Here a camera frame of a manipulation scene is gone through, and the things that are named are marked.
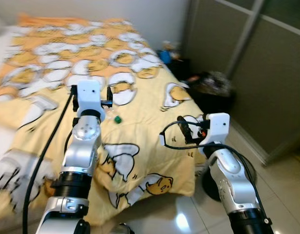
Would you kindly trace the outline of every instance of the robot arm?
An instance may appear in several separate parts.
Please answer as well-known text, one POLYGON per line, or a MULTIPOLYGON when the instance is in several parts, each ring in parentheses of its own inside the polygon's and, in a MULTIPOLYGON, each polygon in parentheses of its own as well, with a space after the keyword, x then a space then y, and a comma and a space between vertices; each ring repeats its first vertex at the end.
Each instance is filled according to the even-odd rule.
POLYGON ((207 129, 207 134, 199 139, 191 138, 190 130, 183 118, 178 117, 178 120, 181 121, 180 129, 186 142, 194 142, 200 146, 182 148, 167 146, 164 139, 166 128, 160 134, 163 138, 161 142, 172 149, 198 147, 200 153, 206 155, 210 174, 216 183, 234 234, 273 234, 271 220, 262 215, 255 188, 246 178, 243 164, 223 145, 229 133, 230 116, 226 113, 207 115, 206 121, 198 124, 202 126, 200 130, 204 133, 207 129))
MULTIPOLYGON (((37 234, 88 234, 90 225, 82 218, 87 215, 91 179, 101 145, 100 122, 105 118, 102 105, 112 100, 100 100, 100 85, 82 80, 72 87, 73 110, 78 118, 73 122, 72 142, 67 148, 59 178, 52 184, 55 194, 48 199, 37 234)), ((108 98, 112 98, 110 89, 108 98)))

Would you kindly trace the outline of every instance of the black wire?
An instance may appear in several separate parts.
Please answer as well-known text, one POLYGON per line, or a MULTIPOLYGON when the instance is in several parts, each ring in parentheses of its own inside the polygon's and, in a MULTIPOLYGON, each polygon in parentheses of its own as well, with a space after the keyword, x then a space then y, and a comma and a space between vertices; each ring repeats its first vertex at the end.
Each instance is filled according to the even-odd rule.
MULTIPOLYGON (((161 134, 164 135, 165 131, 167 128, 169 128, 170 126, 176 124, 176 123, 187 123, 187 124, 193 124, 193 125, 196 125, 196 126, 199 126, 197 123, 193 123, 193 122, 187 122, 187 121, 175 121, 175 122, 172 122, 170 124, 168 124, 164 129, 163 131, 161 132, 161 134)), ((261 199, 260 199, 260 196, 258 194, 258 191, 257 191, 257 188, 256 188, 256 185, 255 185, 255 182, 251 176, 251 173, 250 173, 250 170, 244 160, 244 156, 242 154, 240 154, 238 151, 236 151, 235 149, 233 149, 232 147, 228 146, 228 145, 224 145, 224 144, 216 144, 216 143, 208 143, 208 144, 204 144, 204 145, 193 145, 193 146, 185 146, 185 147, 176 147, 176 146, 170 146, 170 145, 167 145, 165 144, 164 145, 165 147, 169 148, 169 149, 174 149, 174 150, 188 150, 188 149, 196 149, 196 148, 200 148, 200 147, 223 147, 231 152, 233 152, 235 155, 237 155, 237 157, 239 158, 239 160, 241 161, 241 163, 243 164, 244 168, 245 168, 245 172, 248 176, 248 179, 250 181, 250 183, 253 185, 253 188, 254 188, 254 191, 255 191, 255 195, 256 195, 256 198, 257 198, 257 201, 258 201, 258 204, 259 204, 259 207, 260 207, 260 210, 261 210, 261 213, 262 213, 262 216, 263 218, 267 218, 267 215, 266 215, 266 212, 265 212, 265 209, 263 208, 263 205, 262 205, 262 202, 261 202, 261 199)))
POLYGON ((23 205, 22 234, 27 234, 27 217, 28 217, 29 197, 30 197, 33 185, 34 185, 34 180, 36 178, 36 175, 38 173, 38 169, 39 169, 39 167, 40 167, 40 165, 42 163, 42 160, 43 160, 43 158, 44 158, 44 156, 45 156, 45 154, 46 154, 46 152, 48 150, 48 147, 49 147, 49 145, 50 145, 50 143, 52 141, 52 138, 54 137, 54 135, 55 135, 56 131, 58 130, 59 125, 60 125, 60 123, 61 123, 61 121, 62 121, 62 119, 64 117, 64 114, 66 112, 68 104, 70 103, 70 101, 72 99, 72 96, 73 95, 70 94, 70 96, 68 97, 68 100, 66 101, 66 104, 65 104, 65 106, 64 106, 64 108, 62 110, 62 113, 61 113, 60 117, 59 117, 59 120, 58 120, 56 126, 54 127, 54 129, 53 129, 53 131, 52 131, 52 133, 51 133, 51 135, 50 135, 50 137, 49 137, 49 139, 48 139, 48 141, 47 141, 47 143, 46 143, 46 145, 45 145, 45 147, 44 147, 44 149, 43 149, 43 151, 42 151, 42 153, 41 153, 41 155, 40 155, 40 157, 38 159, 38 162, 37 162, 37 164, 36 164, 36 166, 34 168, 33 174, 32 174, 32 176, 31 176, 31 178, 29 180, 29 184, 27 186, 27 191, 26 191, 26 194, 25 194, 24 205, 23 205))
POLYGON ((67 144, 68 144, 68 141, 69 141, 69 139, 70 139, 70 137, 72 135, 72 131, 73 131, 73 129, 70 131, 70 133, 68 134, 68 136, 66 138, 66 141, 65 141, 65 144, 64 144, 64 154, 65 154, 65 152, 67 150, 67 144))

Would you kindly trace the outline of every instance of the gray panel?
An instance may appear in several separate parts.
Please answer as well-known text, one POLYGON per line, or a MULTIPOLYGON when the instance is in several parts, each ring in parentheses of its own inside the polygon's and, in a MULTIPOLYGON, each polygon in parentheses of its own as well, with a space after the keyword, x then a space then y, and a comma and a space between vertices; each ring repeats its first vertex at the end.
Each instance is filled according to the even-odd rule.
POLYGON ((255 2, 255 0, 227 0, 227 1, 249 10, 252 9, 252 6, 255 2))
POLYGON ((262 14, 300 29, 300 0, 269 0, 262 14))
POLYGON ((233 83, 232 117, 266 152, 300 135, 300 36, 259 21, 233 83))
POLYGON ((195 72, 225 72, 247 15, 214 0, 200 0, 185 56, 195 72))

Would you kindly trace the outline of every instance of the cartoon character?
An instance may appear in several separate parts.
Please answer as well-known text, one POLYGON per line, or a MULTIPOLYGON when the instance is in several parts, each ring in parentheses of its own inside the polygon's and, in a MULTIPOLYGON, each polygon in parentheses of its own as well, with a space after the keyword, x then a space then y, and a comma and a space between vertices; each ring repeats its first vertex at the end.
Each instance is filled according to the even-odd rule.
POLYGON ((21 46, 9 46, 4 60, 11 66, 19 67, 31 63, 36 57, 31 51, 22 50, 21 46))
POLYGON ((29 83, 40 78, 41 67, 35 64, 29 64, 19 67, 8 73, 1 81, 2 86, 16 87, 23 89, 29 86, 29 83))
POLYGON ((95 28, 102 28, 104 23, 101 21, 89 21, 89 24, 95 28))
POLYGON ((16 26, 12 32, 12 42, 13 46, 23 45, 26 42, 26 35, 32 30, 31 27, 19 27, 16 26))
POLYGON ((75 63, 72 73, 76 75, 89 75, 90 72, 101 71, 108 66, 108 62, 100 58, 98 60, 83 59, 75 63))
POLYGON ((138 58, 136 52, 131 50, 119 50, 111 54, 110 65, 114 67, 129 67, 138 58))
POLYGON ((79 46, 67 44, 59 39, 34 49, 34 53, 39 56, 41 63, 50 63, 59 59, 71 59, 76 56, 78 51, 79 46))
MULTIPOLYGON (((184 116, 183 117, 188 122, 198 123, 203 121, 203 116, 199 115, 198 117, 194 118, 193 116, 184 116)), ((189 128, 191 130, 191 137, 192 139, 199 138, 198 132, 200 131, 200 127, 196 125, 189 124, 189 128)))
POLYGON ((150 184, 147 182, 145 186, 147 192, 152 195, 164 194, 173 186, 173 179, 172 177, 162 176, 156 183, 150 184))
POLYGON ((54 90, 57 89, 62 82, 49 81, 63 79, 67 72, 62 68, 66 68, 66 64, 63 64, 62 61, 57 61, 53 64, 50 64, 44 73, 44 78, 41 79, 41 67, 35 64, 29 64, 25 67, 19 67, 7 74, 2 79, 2 86, 11 86, 17 88, 19 90, 18 95, 22 98, 43 88, 54 90))
POLYGON ((93 79, 100 83, 100 90, 102 90, 105 86, 105 78, 100 76, 91 76, 90 73, 102 70, 105 67, 107 67, 107 62, 102 58, 99 60, 80 60, 73 66, 72 73, 74 75, 67 79, 65 85, 70 87, 73 84, 76 85, 82 79, 93 79))
POLYGON ((107 42, 106 35, 100 34, 100 35, 92 35, 90 36, 90 40, 95 46, 103 47, 107 42))
POLYGON ((97 34, 104 34, 105 29, 104 29, 104 23, 97 21, 90 21, 89 22, 90 26, 92 28, 92 31, 90 32, 91 35, 97 35, 97 34))
MULTIPOLYGON (((0 191, 6 190, 11 195, 11 204, 14 211, 19 213, 23 209, 24 197, 38 157, 34 154, 19 150, 7 152, 0 160, 0 191)), ((44 178, 54 179, 55 174, 51 162, 47 159, 41 163, 34 186, 30 195, 30 201, 34 200, 43 185, 44 178)))
POLYGON ((11 86, 0 86, 0 102, 9 101, 16 97, 18 93, 17 88, 11 86))
POLYGON ((44 179, 43 187, 44 187, 44 193, 46 194, 47 197, 54 196, 54 193, 56 191, 55 189, 51 188, 52 182, 53 182, 52 179, 48 179, 48 178, 44 179))
POLYGON ((45 88, 50 90, 56 90, 61 85, 62 85, 61 81, 47 82, 44 79, 39 79, 30 83, 28 87, 19 90, 18 95, 19 97, 23 98, 45 88))
POLYGON ((139 146, 135 144, 104 144, 108 156, 99 165, 113 179, 118 173, 122 180, 127 182, 128 176, 134 168, 134 156, 139 153, 139 146))
POLYGON ((82 40, 87 39, 92 30, 92 27, 86 27, 78 23, 70 23, 62 33, 71 40, 82 40))
POLYGON ((131 28, 132 23, 126 20, 115 20, 108 23, 110 27, 115 29, 127 30, 131 28))
POLYGON ((131 41, 128 43, 128 46, 133 50, 140 50, 144 48, 144 44, 141 41, 131 41))
POLYGON ((128 46, 133 50, 140 50, 145 47, 145 39, 137 33, 122 33, 118 36, 122 41, 128 43, 128 46))
POLYGON ((145 39, 143 39, 141 37, 140 34, 138 33, 122 33, 122 34, 119 34, 118 38, 122 41, 125 41, 125 42, 132 42, 132 41, 145 41, 145 39))
POLYGON ((175 83, 168 83, 166 85, 165 101, 161 111, 167 111, 170 107, 178 106, 187 100, 191 100, 191 97, 183 87, 175 83))
POLYGON ((118 106, 130 103, 137 92, 134 83, 135 79, 131 73, 120 72, 112 75, 108 80, 108 85, 113 92, 113 103, 118 106))
POLYGON ((115 161, 107 157, 104 161, 103 164, 99 164, 98 166, 102 171, 107 173, 111 178, 114 178, 115 173, 116 173, 116 168, 115 168, 115 161))
POLYGON ((105 43, 104 47, 107 50, 116 51, 116 50, 122 48, 123 46, 124 46, 124 42, 122 42, 121 40, 118 40, 117 38, 110 38, 105 43))
POLYGON ((29 97, 28 100, 32 101, 25 117, 23 118, 20 127, 32 123, 39 119, 46 111, 55 110, 58 104, 48 97, 43 95, 36 95, 29 97))
POLYGON ((32 36, 39 38, 51 37, 57 34, 61 29, 61 27, 46 25, 44 27, 37 28, 36 31, 32 34, 32 36))
POLYGON ((160 58, 157 54, 150 48, 144 48, 138 51, 140 58, 149 62, 159 62, 161 63, 160 58))
POLYGON ((159 72, 160 63, 149 62, 143 59, 138 59, 136 63, 131 66, 131 70, 137 73, 139 78, 149 79, 154 78, 159 72))
POLYGON ((111 204, 117 209, 120 203, 120 198, 125 197, 128 205, 135 204, 144 194, 145 191, 152 195, 160 195, 167 193, 173 186, 173 178, 166 177, 157 173, 149 174, 143 182, 126 194, 109 193, 111 204))
POLYGON ((78 57, 90 57, 101 53, 101 49, 92 42, 79 45, 80 49, 77 52, 78 57))
POLYGON ((45 66, 42 78, 47 82, 63 80, 70 72, 72 63, 69 61, 55 61, 45 66))

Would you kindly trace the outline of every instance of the mattress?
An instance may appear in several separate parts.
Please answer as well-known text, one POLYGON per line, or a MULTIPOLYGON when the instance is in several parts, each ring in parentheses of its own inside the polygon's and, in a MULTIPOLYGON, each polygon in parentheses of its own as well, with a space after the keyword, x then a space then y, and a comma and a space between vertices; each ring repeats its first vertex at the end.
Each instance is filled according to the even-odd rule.
MULTIPOLYGON (((82 79, 100 83, 101 99, 111 87, 115 115, 122 119, 116 123, 113 113, 101 123, 103 145, 86 219, 101 225, 151 195, 193 193, 194 166, 203 161, 201 155, 162 147, 159 133, 177 116, 198 121, 202 112, 132 24, 25 15, 0 36, 0 201, 5 201, 0 223, 21 214, 38 156, 71 85, 82 79)), ((35 180, 30 214, 53 194, 50 184, 60 171, 74 117, 70 105, 35 180)), ((166 138, 183 145, 178 128, 166 138)))

